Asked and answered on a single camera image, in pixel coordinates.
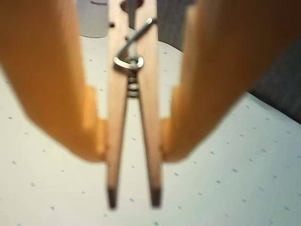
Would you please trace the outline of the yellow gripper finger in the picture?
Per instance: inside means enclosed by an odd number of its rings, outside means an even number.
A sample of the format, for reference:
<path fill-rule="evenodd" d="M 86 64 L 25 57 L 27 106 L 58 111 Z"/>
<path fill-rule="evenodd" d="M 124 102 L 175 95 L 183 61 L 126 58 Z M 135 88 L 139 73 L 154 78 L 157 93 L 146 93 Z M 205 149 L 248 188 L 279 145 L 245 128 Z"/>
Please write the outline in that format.
<path fill-rule="evenodd" d="M 78 157 L 104 161 L 106 123 L 85 83 L 72 0 L 1 1 L 0 63 L 38 127 Z"/>
<path fill-rule="evenodd" d="M 301 35 L 298 0 L 198 0 L 188 9 L 181 83 L 162 122 L 165 162 L 180 161 Z"/>

